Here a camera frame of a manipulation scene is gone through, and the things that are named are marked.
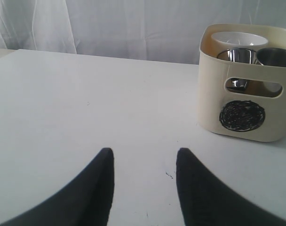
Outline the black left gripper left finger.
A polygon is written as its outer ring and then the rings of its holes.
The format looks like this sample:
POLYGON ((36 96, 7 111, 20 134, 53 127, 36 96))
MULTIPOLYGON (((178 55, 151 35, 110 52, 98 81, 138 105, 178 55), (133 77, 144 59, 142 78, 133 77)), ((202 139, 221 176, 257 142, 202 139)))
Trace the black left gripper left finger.
POLYGON ((0 226, 105 226, 113 195, 110 148, 85 159, 52 154, 0 161, 0 226))

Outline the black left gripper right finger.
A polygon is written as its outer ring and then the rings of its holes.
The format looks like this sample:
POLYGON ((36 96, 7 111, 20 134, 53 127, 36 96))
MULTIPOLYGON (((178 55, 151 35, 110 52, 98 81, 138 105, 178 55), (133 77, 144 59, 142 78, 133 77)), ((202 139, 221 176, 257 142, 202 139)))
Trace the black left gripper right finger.
POLYGON ((188 148, 177 153, 176 186, 187 226, 286 226, 229 188, 188 148))

